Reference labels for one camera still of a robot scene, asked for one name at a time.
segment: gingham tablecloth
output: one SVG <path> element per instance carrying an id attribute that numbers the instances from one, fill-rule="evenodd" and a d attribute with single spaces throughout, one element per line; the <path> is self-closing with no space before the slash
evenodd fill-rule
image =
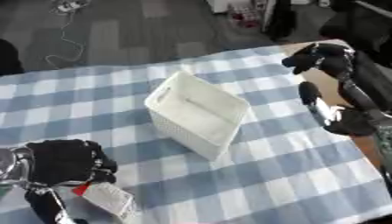
<path id="1" fill-rule="evenodd" d="M 353 142 L 321 129 L 280 66 L 277 47 L 223 52 L 148 66 L 96 66 L 0 79 L 0 144 L 88 139 L 120 167 L 118 185 L 136 195 L 131 223 L 357 223 L 392 213 L 376 169 Z M 157 133 L 146 96 L 179 69 L 252 106 L 229 152 L 208 162 Z M 91 223 L 115 220 L 69 189 L 68 210 Z M 40 223 L 14 189 L 1 223 Z"/>

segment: floor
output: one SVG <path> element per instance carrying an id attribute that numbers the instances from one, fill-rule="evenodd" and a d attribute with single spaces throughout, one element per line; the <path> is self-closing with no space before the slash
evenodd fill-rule
<path id="1" fill-rule="evenodd" d="M 27 71 L 53 69 L 47 55 L 72 59 L 79 52 L 60 40 L 69 17 L 51 7 L 45 0 L 0 0 L 0 37 L 16 45 Z M 320 39 L 317 30 L 332 12 L 316 5 L 296 10 L 300 26 L 286 40 Z M 53 57 L 57 67 L 137 65 L 276 44 L 257 31 L 233 28 L 205 0 L 91 0 L 73 16 L 66 37 L 85 49 L 76 62 Z"/>

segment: white cable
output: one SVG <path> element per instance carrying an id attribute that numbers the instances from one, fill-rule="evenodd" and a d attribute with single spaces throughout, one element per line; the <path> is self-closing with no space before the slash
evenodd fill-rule
<path id="1" fill-rule="evenodd" d="M 68 62 L 76 62 L 76 61 L 78 61 L 78 60 L 81 59 L 81 55 L 83 55 L 83 53 L 84 53 L 84 45 L 82 45 L 82 44 L 80 44 L 80 43 L 77 43 L 77 42 L 75 42 L 75 41 L 73 41 L 73 40 L 71 40 L 71 39 L 67 39 L 67 38 L 66 38 L 66 28 L 74 21 L 74 14 L 75 14 L 75 12 L 76 12 L 76 10 L 72 10 L 72 11 L 70 11 L 70 12 L 68 12 L 68 13 L 59 13 L 58 11 L 56 11 L 56 14 L 59 15 L 59 16 L 69 15 L 68 22 L 66 22 L 66 24 L 64 24 L 64 25 L 60 28 L 60 30 L 61 30 L 61 38 L 60 38 L 60 40 L 61 40 L 61 41 L 64 41 L 64 42 L 67 42 L 67 43 L 70 43 L 70 44 L 73 44 L 74 46 L 76 46 L 77 48 L 79 48 L 79 52 L 78 52 L 78 53 L 76 54 L 76 56 L 73 57 L 73 58 L 66 58 L 66 57 L 64 57 L 64 56 L 57 55 L 57 54 L 47 55 L 47 56 L 45 57 L 46 62 L 47 62 L 49 65 L 51 65 L 52 67 L 54 67 L 55 69 L 60 69 L 60 68 L 59 68 L 55 63 L 53 63 L 53 62 L 51 61 L 51 58 L 58 58 L 58 59 L 61 59 L 61 60 L 64 60 L 64 61 L 68 61 Z"/>

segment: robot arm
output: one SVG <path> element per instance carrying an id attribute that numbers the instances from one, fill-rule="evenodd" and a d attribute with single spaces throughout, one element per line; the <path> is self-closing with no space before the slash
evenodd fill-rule
<path id="1" fill-rule="evenodd" d="M 95 142 L 55 140 L 0 149 L 0 185 L 20 186 L 25 199 L 45 224 L 79 224 L 69 218 L 55 186 L 116 182 L 116 162 Z"/>
<path id="2" fill-rule="evenodd" d="M 368 136 L 375 132 L 368 111 L 378 109 L 372 99 L 355 83 L 358 72 L 365 72 L 361 64 L 362 57 L 348 47 L 333 44 L 312 44 L 284 59 L 282 64 L 294 67 L 293 73 L 300 74 L 313 67 L 325 72 L 339 82 L 339 94 L 352 107 L 329 107 L 323 100 L 317 87 L 310 82 L 299 86 L 303 104 L 310 111 L 322 116 L 325 130 L 334 134 L 350 136 Z"/>

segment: white storage bin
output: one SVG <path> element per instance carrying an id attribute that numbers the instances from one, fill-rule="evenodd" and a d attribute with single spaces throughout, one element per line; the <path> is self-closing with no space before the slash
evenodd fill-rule
<path id="1" fill-rule="evenodd" d="M 215 160 L 228 149 L 249 104 L 189 73 L 178 72 L 145 100 L 158 130 Z"/>

